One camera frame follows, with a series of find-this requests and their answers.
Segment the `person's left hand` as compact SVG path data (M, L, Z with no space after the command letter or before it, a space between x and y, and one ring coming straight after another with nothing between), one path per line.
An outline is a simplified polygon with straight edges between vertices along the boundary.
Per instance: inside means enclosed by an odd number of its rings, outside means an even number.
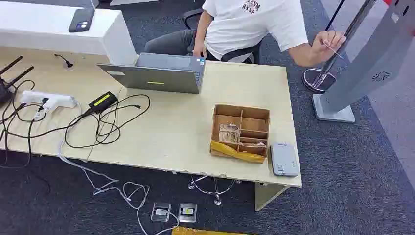
M338 52L346 37L339 31L321 31L317 34L311 46L312 59L316 63L329 60L332 56L343 59Z

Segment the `person's right hand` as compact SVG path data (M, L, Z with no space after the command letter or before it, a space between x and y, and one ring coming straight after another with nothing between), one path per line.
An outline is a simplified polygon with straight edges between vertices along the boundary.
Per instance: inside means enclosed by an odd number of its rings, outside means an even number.
M203 41L197 41L194 44L193 48L193 56L196 57L207 57L207 49Z

